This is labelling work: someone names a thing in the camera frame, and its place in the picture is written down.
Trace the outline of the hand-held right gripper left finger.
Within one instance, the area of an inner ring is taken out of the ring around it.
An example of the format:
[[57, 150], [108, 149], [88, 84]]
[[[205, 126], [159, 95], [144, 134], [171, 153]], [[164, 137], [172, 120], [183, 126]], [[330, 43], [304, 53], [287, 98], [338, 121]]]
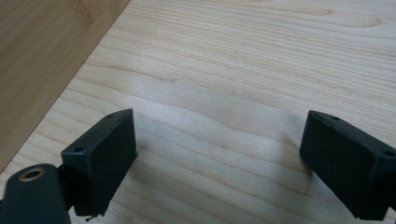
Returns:
[[104, 215], [137, 157], [134, 111], [104, 116], [61, 156], [58, 172], [66, 207], [80, 217]]

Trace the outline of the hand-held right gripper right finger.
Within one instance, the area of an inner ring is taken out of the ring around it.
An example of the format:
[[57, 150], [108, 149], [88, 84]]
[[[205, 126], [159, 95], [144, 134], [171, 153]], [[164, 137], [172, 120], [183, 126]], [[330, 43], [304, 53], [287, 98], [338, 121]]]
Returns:
[[396, 148], [311, 110], [300, 157], [354, 217], [382, 220], [390, 208], [396, 211]]

